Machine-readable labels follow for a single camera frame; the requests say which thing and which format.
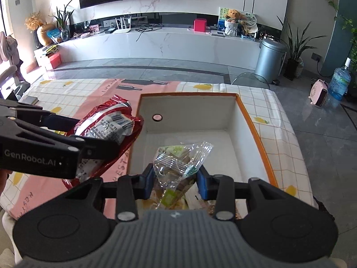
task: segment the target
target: trash can lid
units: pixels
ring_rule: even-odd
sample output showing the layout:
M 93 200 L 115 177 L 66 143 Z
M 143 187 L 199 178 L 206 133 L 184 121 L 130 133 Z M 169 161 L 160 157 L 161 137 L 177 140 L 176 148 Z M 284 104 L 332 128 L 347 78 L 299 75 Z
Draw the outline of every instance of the trash can lid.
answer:
M 286 52 L 286 46 L 280 42 L 276 42 L 274 40 L 267 38 L 267 39 L 263 39 L 262 44 L 266 47 L 269 47 L 270 49 L 275 50 L 275 51 Z

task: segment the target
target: teal wall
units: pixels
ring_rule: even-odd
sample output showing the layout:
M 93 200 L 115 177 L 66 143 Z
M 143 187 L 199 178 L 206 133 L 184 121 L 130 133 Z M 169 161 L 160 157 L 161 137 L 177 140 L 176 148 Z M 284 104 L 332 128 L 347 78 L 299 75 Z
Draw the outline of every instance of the teal wall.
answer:
M 357 26 L 357 0 L 340 0 L 338 15 L 352 19 Z M 336 68 L 345 64 L 351 49 L 351 38 L 351 32 L 342 29 L 342 21 L 339 19 L 335 24 L 330 47 L 320 71 L 323 76 L 332 75 Z

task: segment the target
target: water bottle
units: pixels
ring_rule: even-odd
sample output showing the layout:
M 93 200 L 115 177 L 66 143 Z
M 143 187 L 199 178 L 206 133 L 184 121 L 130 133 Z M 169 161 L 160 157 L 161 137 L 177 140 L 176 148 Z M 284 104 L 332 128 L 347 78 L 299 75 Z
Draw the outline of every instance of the water bottle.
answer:
M 351 60 L 347 58 L 345 66 L 335 69 L 332 80 L 328 85 L 328 92 L 337 100 L 342 100 L 343 95 L 347 92 L 351 76 L 349 74 L 349 64 Z

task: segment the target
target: black vase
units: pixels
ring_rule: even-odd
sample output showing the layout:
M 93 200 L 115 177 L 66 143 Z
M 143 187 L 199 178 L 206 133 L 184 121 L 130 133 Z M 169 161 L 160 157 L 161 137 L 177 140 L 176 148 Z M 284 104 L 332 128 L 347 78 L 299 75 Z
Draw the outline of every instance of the black vase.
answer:
M 295 78 L 295 72 L 298 65 L 299 62 L 297 62 L 296 60 L 289 59 L 283 76 L 292 81 Z
M 42 47 L 42 44 L 40 43 L 39 38 L 37 36 L 37 29 L 35 31 L 33 31 L 33 40 L 35 41 L 36 48 L 40 49 Z

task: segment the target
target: white marble tv console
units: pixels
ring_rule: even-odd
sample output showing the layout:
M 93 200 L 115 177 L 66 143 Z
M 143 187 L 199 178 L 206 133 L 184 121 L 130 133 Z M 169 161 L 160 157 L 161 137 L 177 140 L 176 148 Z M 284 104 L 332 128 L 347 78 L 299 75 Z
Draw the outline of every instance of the white marble tv console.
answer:
M 255 69 L 259 43 L 240 37 L 217 37 L 187 28 L 169 28 L 141 34 L 96 34 L 84 39 L 59 44 L 62 62 L 115 59 L 154 58 L 217 63 L 244 69 Z

